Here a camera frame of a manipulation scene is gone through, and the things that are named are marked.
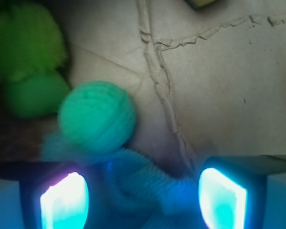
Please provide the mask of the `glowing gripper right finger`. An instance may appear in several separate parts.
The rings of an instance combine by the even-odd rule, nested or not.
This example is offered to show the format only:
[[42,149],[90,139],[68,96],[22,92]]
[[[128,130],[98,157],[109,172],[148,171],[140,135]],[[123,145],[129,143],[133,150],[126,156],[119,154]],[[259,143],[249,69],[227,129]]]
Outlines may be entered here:
[[198,198],[210,229],[286,229],[286,155],[211,157]]

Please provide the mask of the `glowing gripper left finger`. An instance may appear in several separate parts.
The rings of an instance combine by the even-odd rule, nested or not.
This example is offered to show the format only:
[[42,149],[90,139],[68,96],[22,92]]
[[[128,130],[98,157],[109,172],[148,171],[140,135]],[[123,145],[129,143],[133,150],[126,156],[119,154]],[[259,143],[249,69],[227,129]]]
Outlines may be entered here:
[[89,191],[73,162],[0,162],[0,229],[82,229]]

